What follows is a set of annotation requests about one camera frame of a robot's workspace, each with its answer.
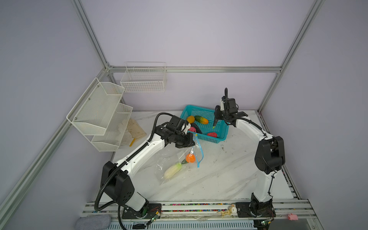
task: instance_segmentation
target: robotic arm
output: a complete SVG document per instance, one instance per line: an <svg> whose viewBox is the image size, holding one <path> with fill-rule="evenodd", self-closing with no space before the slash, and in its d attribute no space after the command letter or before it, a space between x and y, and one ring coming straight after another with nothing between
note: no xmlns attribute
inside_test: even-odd
<svg viewBox="0 0 368 230"><path fill-rule="evenodd" d="M164 114L171 116L171 120L156 126L158 117ZM218 120L224 120L227 125L233 125L242 130L254 142L258 142L254 160L261 172L258 176L256 189L252 193L248 212L254 217L261 216L271 210L272 181L285 163L283 139L272 136L253 121L244 118L248 115L244 112L238 112L235 99L227 97L227 88L225 88L225 96L222 97L220 105L215 108L214 115L213 126L216 126ZM194 146L193 133L187 132L189 128L188 121L169 113L159 113L156 116L152 133L146 142L115 164L109 161L103 166L101 188L95 201L95 210L99 211L117 203L118 211L120 206L130 207L135 211L137 217L144 217L149 202L135 191L130 178L151 156L167 144L175 143L177 148ZM99 207L99 201L104 192L113 201Z"/></svg>

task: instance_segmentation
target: metal beam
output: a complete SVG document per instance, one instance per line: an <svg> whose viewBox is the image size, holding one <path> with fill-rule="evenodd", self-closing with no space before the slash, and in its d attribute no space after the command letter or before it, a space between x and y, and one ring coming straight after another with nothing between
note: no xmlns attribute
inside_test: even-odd
<svg viewBox="0 0 368 230"><path fill-rule="evenodd" d="M107 69L103 69L98 74L97 78L102 80L108 74ZM79 98L75 111L78 111L83 102L87 99L96 84L91 84L83 95ZM71 127L71 123L65 119L47 144L43 147L36 159L32 162L31 166L23 174L18 183L14 186L12 191L6 197L4 202L0 205L0 230L4 229L6 224L10 221L11 217L17 211L18 207L26 197L27 193L31 189L31 185L38 177L43 167L47 164L48 160L52 157L55 150L64 139L67 131Z"/></svg>
<svg viewBox="0 0 368 230"><path fill-rule="evenodd" d="M302 24L302 26L300 27L286 57L284 58L284 61L282 62L281 68L282 70L280 71L280 73L277 73L275 78L273 79L269 89L267 90L267 93L265 95L265 97L263 98L259 108L258 108L258 112L262 112L263 109L265 108L268 100L270 99L272 93L274 92L274 90L276 89L277 84L279 83L279 81L281 80L281 77L283 76L283 74L285 73L285 70L287 69L287 67L290 64L290 61L292 60L295 52L297 51L298 47L300 46L300 43L302 42L303 38L305 37L305 34L308 30L308 28L310 27L313 19L316 17L319 9L322 7L322 4L324 3L325 0L315 0L312 7L310 8L306 18L304 19L304 22Z"/></svg>
<svg viewBox="0 0 368 230"><path fill-rule="evenodd" d="M125 66L112 66L110 72L125 72ZM167 72L274 72L281 71L280 66L167 66Z"/></svg>
<svg viewBox="0 0 368 230"><path fill-rule="evenodd" d="M107 68L109 67L109 63L106 61L106 58L102 52L101 46L97 40L96 34L92 29L91 23L87 17L86 11L83 7L83 4L81 2L81 0L71 0L74 9L79 17L79 20L81 20L81 23L87 33L87 36L90 40L90 42L92 43L92 46L94 48L94 50L97 53L98 58L100 59L100 62L102 63L102 65Z"/></svg>

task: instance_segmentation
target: teal plastic basket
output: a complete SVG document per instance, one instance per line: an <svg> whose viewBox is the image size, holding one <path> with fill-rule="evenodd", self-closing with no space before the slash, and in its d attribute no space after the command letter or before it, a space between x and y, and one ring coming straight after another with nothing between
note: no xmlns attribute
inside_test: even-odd
<svg viewBox="0 0 368 230"><path fill-rule="evenodd" d="M203 133L203 134L198 133L198 138L205 140L205 141L219 143L220 141L226 140L226 136L227 136L227 132L229 131L229 127L225 124L223 120L219 120L216 124L216 127L212 129L213 120L215 119L214 112L215 111L212 109L206 109L206 108L202 108L202 107L198 107L194 105L187 105L185 109L183 110L180 118L184 120L186 120L187 117L189 116L202 116L206 118L208 120L207 125L201 124L197 121L194 122L196 125L198 125L198 127ZM207 136L207 133L210 133L210 132L217 133L217 138Z"/></svg>

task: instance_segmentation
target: two-tier mesh shelf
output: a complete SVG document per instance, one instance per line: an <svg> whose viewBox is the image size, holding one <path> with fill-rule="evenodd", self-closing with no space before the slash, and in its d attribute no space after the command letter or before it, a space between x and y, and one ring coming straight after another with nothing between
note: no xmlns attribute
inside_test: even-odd
<svg viewBox="0 0 368 230"><path fill-rule="evenodd" d="M73 113L73 108L67 119L98 151L116 151L133 108L120 103L124 87L97 78L92 84L97 85L78 112Z"/></svg>
<svg viewBox="0 0 368 230"><path fill-rule="evenodd" d="M125 92L165 92L165 62L126 62L120 81Z"/></svg>

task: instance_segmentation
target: toy orange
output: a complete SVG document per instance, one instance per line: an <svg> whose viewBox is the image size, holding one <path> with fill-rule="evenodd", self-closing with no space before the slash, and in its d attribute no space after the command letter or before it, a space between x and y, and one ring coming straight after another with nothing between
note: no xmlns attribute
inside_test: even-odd
<svg viewBox="0 0 368 230"><path fill-rule="evenodd" d="M194 155L194 154L189 153L189 154L185 157L185 160L186 160L188 163L194 163L194 162L195 162L195 155Z"/></svg>

